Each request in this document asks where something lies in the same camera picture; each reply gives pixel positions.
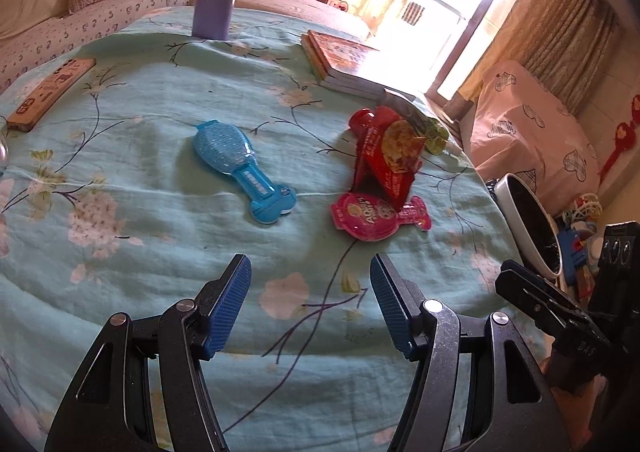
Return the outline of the green crumpled wrapper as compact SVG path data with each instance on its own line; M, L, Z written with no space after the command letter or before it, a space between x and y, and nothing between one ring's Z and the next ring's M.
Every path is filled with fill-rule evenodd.
M428 117L424 121L424 134L425 149L434 155L443 153L449 142L449 131L447 128L434 119L434 117Z

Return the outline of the light blue floral tablecloth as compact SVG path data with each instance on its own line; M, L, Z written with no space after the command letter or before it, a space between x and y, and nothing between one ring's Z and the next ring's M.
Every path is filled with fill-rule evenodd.
M1 403L42 448L64 392L112 313L142 318L195 294L233 255L250 291L204 373L235 451L382 451L413 378L370 289L371 257L458 313L503 308L492 282L518 249L465 157L427 155L411 191L432 227L379 243L334 227L352 184L347 123L366 101L321 88L308 24L239 10L226 42L191 38L176 7L79 49L96 65L1 168ZM250 141L297 204L271 225L195 153L217 120Z

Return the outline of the red snack bag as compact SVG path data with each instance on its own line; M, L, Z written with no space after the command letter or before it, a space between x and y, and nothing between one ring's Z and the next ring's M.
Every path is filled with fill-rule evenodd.
M425 138L386 106L360 109L348 125L357 139L352 192L372 194L399 212L421 167Z

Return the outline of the pink jelly pouch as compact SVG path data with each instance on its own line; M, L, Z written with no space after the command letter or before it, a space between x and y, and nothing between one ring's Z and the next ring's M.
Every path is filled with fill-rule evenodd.
M390 203L374 195L347 192L330 205L330 213L337 230L363 242L388 239L405 225L416 226L422 231L432 227L426 205L417 195L396 211Z

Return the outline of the red chinese knot decoration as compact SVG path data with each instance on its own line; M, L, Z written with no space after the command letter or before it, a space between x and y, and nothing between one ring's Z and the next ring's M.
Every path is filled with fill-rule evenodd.
M620 156L634 148L637 141L637 129L640 123L640 96L634 95L630 104L630 120L622 122L615 128L614 133L614 150L608 156L605 163L600 169L600 183L604 182L606 176L611 171Z

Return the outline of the stack of colourful books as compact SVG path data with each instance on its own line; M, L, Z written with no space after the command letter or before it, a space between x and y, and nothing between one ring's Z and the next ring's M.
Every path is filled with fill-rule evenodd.
M386 92L416 99L406 68L376 48L315 30L304 33L300 42L318 83L328 90L370 100Z

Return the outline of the black round trash bin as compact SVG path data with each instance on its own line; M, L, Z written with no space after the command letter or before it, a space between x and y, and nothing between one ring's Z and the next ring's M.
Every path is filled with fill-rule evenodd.
M559 241L536 195L520 177L506 174L497 181L495 196L528 268L555 283L563 264Z

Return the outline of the pink heart patterned bed cover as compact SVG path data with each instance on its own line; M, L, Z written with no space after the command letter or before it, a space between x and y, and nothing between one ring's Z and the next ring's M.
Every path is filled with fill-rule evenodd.
M564 205L599 188L596 150L576 117L513 60L483 75L469 157L484 179L514 174L542 203Z

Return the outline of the beige curtain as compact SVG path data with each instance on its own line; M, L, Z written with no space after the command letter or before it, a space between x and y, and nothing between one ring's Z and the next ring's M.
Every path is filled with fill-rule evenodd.
M468 111L480 98L485 73L511 60L576 114L619 34L620 20L606 0L516 0L446 110L454 116Z

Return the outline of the wooden mahjong ruler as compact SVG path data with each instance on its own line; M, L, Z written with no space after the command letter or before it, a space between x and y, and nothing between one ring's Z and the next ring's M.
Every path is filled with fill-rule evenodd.
M31 131L58 99L96 65L94 58L72 58L47 76L8 117L11 131Z

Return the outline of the blue hairbrush in package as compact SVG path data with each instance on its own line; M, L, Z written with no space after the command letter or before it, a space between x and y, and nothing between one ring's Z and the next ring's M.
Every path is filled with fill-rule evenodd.
M260 169L245 134L232 124L211 120L196 127L196 155L215 172L233 178L250 200L250 215L271 225L297 204L294 189L273 181Z

